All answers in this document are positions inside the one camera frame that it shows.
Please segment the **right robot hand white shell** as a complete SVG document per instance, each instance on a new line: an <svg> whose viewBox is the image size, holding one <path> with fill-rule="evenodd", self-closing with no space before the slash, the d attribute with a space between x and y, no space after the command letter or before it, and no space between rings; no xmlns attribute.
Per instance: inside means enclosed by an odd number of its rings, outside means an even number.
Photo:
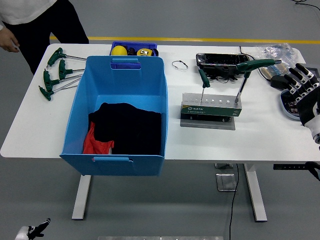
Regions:
<svg viewBox="0 0 320 240"><path fill-rule="evenodd" d="M289 68L286 89L293 97L301 124L311 132L313 140L320 143L320 82L301 63Z"/></svg>

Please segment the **person's right hand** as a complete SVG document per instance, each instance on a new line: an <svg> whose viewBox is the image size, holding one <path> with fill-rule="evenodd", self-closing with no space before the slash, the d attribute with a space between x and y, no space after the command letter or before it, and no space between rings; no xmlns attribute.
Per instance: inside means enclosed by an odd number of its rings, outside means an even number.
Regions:
<svg viewBox="0 0 320 240"><path fill-rule="evenodd" d="M0 47L10 53L19 53L20 44L15 35L6 27L0 30Z"/></svg>

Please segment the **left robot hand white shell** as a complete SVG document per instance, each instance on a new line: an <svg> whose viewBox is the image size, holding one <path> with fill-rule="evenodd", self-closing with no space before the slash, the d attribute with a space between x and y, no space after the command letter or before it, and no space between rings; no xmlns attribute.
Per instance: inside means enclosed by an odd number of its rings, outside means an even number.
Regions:
<svg viewBox="0 0 320 240"><path fill-rule="evenodd" d="M44 236L42 233L47 226L51 223L51 219L47 218L44 222L39 224L38 226L22 226L16 237L15 240L34 240L35 238L41 238Z"/></svg>

